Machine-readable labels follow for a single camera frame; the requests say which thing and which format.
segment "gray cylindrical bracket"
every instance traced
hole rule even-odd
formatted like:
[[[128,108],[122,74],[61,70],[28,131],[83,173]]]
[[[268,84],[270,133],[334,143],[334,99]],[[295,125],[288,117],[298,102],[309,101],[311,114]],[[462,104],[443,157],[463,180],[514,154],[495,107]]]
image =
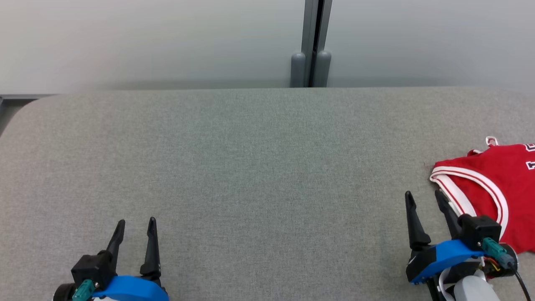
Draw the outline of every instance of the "gray cylindrical bracket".
[[[314,66],[313,87],[327,87],[329,67],[331,66],[331,53],[325,50],[318,52]]]
[[[306,56],[304,53],[299,52],[292,55],[292,71],[290,75],[290,88],[303,88],[304,87],[304,71]]]

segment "gray table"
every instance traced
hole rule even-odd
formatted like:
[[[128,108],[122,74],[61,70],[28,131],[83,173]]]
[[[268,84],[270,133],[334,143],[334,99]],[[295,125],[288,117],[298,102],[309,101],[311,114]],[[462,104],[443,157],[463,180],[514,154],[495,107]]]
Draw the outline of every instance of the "gray table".
[[[448,239],[435,161],[535,141],[535,102],[481,88],[241,89],[53,96],[0,138],[2,300],[49,300],[126,219],[150,216],[171,300],[429,300],[404,269],[403,194]],[[520,255],[535,294],[535,256]],[[491,281],[521,300],[514,278]]]

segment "teal connector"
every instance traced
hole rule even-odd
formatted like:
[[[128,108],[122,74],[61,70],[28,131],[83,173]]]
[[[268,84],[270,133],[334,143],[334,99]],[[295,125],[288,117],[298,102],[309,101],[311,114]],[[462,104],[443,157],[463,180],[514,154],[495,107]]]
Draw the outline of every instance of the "teal connector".
[[[85,279],[72,296],[72,301],[87,301],[95,292],[93,281]]]
[[[499,243],[490,237],[483,239],[481,248],[487,255],[496,259],[496,261],[502,267],[508,267],[509,263],[513,265],[515,264],[513,257],[507,254],[507,250],[505,250]]]

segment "basketball jersey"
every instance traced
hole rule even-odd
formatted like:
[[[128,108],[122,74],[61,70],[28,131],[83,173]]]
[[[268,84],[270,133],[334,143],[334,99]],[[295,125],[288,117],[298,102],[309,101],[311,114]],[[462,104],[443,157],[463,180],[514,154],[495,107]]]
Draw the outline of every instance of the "basketball jersey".
[[[535,252],[535,144],[498,145],[437,162],[437,183],[457,215],[488,215],[502,226],[500,242],[517,253]]]

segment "jersey armhole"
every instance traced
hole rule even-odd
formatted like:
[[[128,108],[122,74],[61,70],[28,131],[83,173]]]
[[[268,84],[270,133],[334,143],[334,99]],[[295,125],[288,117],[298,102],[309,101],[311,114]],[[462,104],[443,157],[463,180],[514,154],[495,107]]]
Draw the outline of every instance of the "jersey armhole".
[[[464,192],[452,181],[450,176],[471,180],[489,193],[498,209],[498,219],[496,221],[502,226],[500,234],[501,238],[509,221],[509,208],[507,206],[505,196],[498,186],[496,186],[496,184],[494,184],[489,178],[474,170],[460,167],[435,167],[431,172],[431,177],[429,180],[439,185],[444,194],[448,197],[448,199],[450,199],[450,206],[458,215],[467,213],[472,216],[476,216],[476,211],[474,210],[473,205],[470,203],[470,200],[468,200]]]

